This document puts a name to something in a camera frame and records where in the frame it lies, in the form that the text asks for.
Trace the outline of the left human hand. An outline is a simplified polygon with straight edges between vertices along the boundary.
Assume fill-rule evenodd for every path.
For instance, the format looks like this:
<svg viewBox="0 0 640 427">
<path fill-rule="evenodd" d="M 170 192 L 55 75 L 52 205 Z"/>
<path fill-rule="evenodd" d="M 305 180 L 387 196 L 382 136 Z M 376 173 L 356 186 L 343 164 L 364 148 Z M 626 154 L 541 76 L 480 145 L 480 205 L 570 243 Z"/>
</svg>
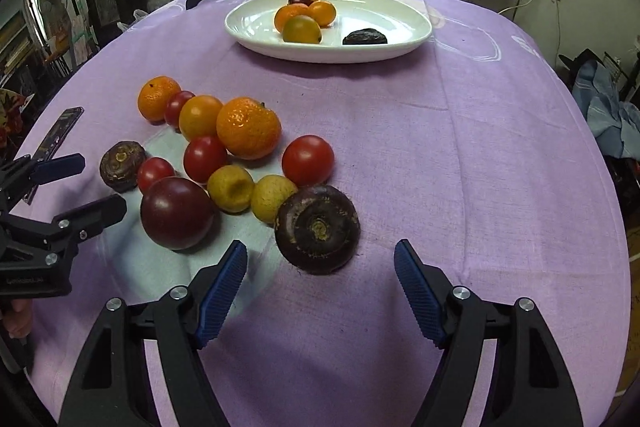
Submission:
<svg viewBox="0 0 640 427">
<path fill-rule="evenodd" d="M 15 299 L 1 312 L 1 321 L 11 338 L 24 339 L 32 331 L 32 299 Z"/>
</svg>

